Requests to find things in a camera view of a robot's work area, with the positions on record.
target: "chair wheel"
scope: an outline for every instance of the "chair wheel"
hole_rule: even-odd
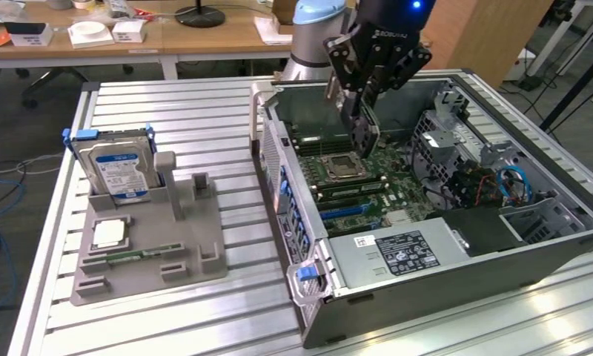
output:
[[[27,69],[15,68],[15,74],[19,78],[27,78],[30,76],[30,72]]]
[[[37,107],[37,101],[34,99],[22,99],[21,106],[26,109],[34,109]]]

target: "robotic arm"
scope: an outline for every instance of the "robotic arm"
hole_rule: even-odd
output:
[[[419,44],[435,0],[362,0],[343,36],[323,45],[333,74],[326,98],[339,109],[354,150],[366,158],[379,137],[377,123],[367,114],[377,96],[399,89],[430,61],[430,51]]]

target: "sticker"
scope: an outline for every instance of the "sticker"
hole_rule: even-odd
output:
[[[387,270],[395,276],[439,266],[418,231],[377,239],[375,244],[385,258]]]
[[[367,184],[362,186],[361,191],[371,191],[379,188],[382,188],[382,183]]]
[[[157,53],[158,50],[127,50],[127,53]]]
[[[147,193],[147,181],[142,172],[135,170],[137,154],[98,156],[97,166],[109,194],[115,198],[134,198]]]
[[[375,245],[375,237],[373,235],[354,237],[355,247]]]
[[[333,196],[333,197],[339,197],[339,196],[342,196],[342,195],[357,194],[357,193],[359,193],[359,190],[357,190],[357,189],[350,189],[350,190],[347,190],[347,191],[337,191],[335,193],[331,193],[331,196]]]

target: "floor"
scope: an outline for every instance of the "floor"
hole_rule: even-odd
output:
[[[552,28],[538,29],[529,47],[534,52],[542,48],[546,39],[553,32]],[[570,44],[576,35],[568,33],[561,45],[554,51],[550,59],[556,59],[564,46]],[[588,47],[580,61],[572,67],[564,77],[556,80],[557,89],[549,89],[537,102],[537,109],[546,115],[560,101],[564,93],[576,82],[578,76],[585,71],[593,61],[593,45]],[[134,73],[122,73],[119,65],[79,68],[82,73],[93,81],[114,82],[126,80],[155,80],[162,78],[159,66],[135,65]],[[202,62],[187,63],[179,67],[182,77],[198,78],[211,76],[235,76],[238,73],[238,62]],[[254,62],[254,75],[270,74],[277,69],[277,61]],[[39,107],[34,110],[23,109],[18,105],[18,93],[43,71],[30,70],[30,77],[18,79],[13,70],[2,70],[0,75],[0,161],[14,159],[30,159],[42,154],[54,154],[62,151],[59,140],[61,130],[70,125],[74,107],[78,99],[78,83],[69,76],[62,76],[55,80],[35,96]],[[553,68],[548,71],[548,76],[553,73]],[[509,91],[518,89],[505,83],[503,88]],[[522,94],[534,99],[541,89]],[[593,92],[593,82],[584,91],[584,95],[576,100],[580,103],[582,98]],[[529,106],[525,99],[517,94],[506,94],[520,110]],[[536,113],[528,113],[529,118],[540,122]],[[556,131],[557,137],[566,150],[578,160],[593,170],[593,104],[589,102],[577,112],[570,120]],[[29,166],[30,171],[42,171],[58,165],[57,159],[38,161]],[[0,165],[0,169],[7,169],[13,165]],[[0,179],[19,179],[15,173],[3,174]],[[25,177],[26,192],[23,199],[15,207],[0,217],[1,234],[9,243],[13,256],[13,265],[17,273],[17,293],[5,306],[0,309],[0,355],[3,355],[9,347],[9,339],[13,331],[17,308],[25,290],[29,277],[29,270],[35,253],[35,244],[43,226],[43,219],[47,210],[47,203],[51,198],[51,189],[55,182],[55,172]],[[11,185],[0,184],[0,196],[11,188]],[[0,256],[0,298],[9,293],[11,283],[9,279],[9,269],[3,255]]]

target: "chair leg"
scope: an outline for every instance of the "chair leg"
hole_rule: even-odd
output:
[[[43,87],[49,81],[51,81],[62,73],[62,68],[51,68],[21,92],[21,97],[26,98],[33,94],[37,89]]]
[[[67,74],[70,74],[74,78],[77,78],[81,83],[89,82],[86,76],[83,76],[81,74],[81,72],[78,72],[78,70],[75,70],[73,67],[65,67],[61,68],[63,72],[66,72]]]

